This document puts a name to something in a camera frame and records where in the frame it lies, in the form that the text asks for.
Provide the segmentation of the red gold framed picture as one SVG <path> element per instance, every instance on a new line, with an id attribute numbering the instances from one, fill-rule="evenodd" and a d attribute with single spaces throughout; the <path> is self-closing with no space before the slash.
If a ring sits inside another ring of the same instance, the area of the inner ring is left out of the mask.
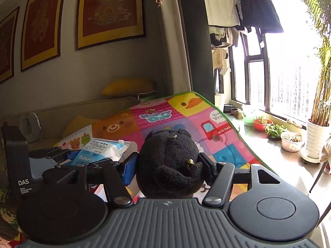
<path id="1" fill-rule="evenodd" d="M 145 35 L 143 0 L 78 0 L 76 49 Z"/>

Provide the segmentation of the yellow cushion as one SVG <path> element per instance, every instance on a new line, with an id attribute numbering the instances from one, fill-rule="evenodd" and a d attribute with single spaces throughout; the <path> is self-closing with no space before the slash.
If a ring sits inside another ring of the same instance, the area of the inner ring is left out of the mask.
<path id="1" fill-rule="evenodd" d="M 154 91 L 151 81 L 144 78 L 122 78 L 110 82 L 101 94 L 110 98 L 137 96 L 141 93 Z"/>

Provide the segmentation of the hanging dark garment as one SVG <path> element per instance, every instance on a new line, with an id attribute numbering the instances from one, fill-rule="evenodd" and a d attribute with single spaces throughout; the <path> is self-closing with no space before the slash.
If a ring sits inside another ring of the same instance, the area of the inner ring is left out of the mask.
<path id="1" fill-rule="evenodd" d="M 282 33 L 283 28 L 272 0 L 240 0 L 242 25 L 251 32 L 257 28 L 262 34 Z"/>

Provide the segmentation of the white plant pot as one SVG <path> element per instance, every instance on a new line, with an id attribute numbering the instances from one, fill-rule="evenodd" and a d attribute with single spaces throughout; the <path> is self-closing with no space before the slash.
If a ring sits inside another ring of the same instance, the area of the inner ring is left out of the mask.
<path id="1" fill-rule="evenodd" d="M 318 159 L 320 152 L 330 135 L 330 126 L 320 126 L 307 122 L 307 141 L 305 144 L 307 156 L 311 159 Z"/>

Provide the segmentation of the blue wet wipes pack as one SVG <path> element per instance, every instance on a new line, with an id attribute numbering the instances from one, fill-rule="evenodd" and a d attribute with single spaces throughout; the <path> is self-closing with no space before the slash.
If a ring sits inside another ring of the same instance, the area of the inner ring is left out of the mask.
<path id="1" fill-rule="evenodd" d="M 129 148 L 128 141 L 103 140 L 93 138 L 83 149 L 81 149 L 70 166 L 89 165 L 104 159 L 119 161 L 125 151 Z"/>

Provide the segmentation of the black plush cat toy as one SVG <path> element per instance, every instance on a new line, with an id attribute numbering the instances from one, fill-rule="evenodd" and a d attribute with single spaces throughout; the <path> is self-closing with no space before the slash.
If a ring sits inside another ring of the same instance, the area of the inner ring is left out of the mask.
<path id="1" fill-rule="evenodd" d="M 187 198 L 204 183 L 199 149 L 185 129 L 151 131 L 137 160 L 136 181 L 147 198 Z"/>

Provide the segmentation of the grey neck pillow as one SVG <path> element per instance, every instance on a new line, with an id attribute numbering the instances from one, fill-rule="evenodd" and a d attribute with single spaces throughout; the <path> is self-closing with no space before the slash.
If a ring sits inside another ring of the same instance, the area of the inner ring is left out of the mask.
<path id="1" fill-rule="evenodd" d="M 28 143 L 43 139 L 42 126 L 36 113 L 28 113 L 20 117 L 19 129 Z"/>

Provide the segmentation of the beige sofa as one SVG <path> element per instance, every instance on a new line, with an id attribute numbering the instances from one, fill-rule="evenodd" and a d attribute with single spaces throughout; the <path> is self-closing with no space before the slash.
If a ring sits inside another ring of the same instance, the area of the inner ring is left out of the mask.
<path id="1" fill-rule="evenodd" d="M 153 100 L 146 100 L 142 104 L 138 104 L 132 97 L 109 100 L 100 99 L 34 111 L 39 118 L 43 136 L 40 136 L 40 139 L 30 144 L 30 146 L 32 146 L 32 149 L 40 149 L 50 147 L 50 144 L 59 142 L 64 138 L 62 134 L 75 117 L 82 116 L 87 119 L 103 120 L 115 114 L 119 114 L 120 111 L 129 108 L 129 106 L 151 106 L 152 101 Z M 23 115 L 24 114 L 17 114 L 11 117 L 1 118 L 1 126 L 3 126 L 3 123 L 7 122 L 8 125 L 18 127 L 20 117 Z M 9 186 L 5 164 L 3 143 L 1 143 L 1 187 Z"/>

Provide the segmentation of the green potted palm plant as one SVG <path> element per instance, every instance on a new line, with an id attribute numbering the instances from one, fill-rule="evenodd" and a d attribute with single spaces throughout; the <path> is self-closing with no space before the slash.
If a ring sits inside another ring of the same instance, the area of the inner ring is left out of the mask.
<path id="1" fill-rule="evenodd" d="M 330 0 L 301 0 L 321 39 L 318 57 L 320 75 L 310 122 L 319 126 L 330 126 Z"/>

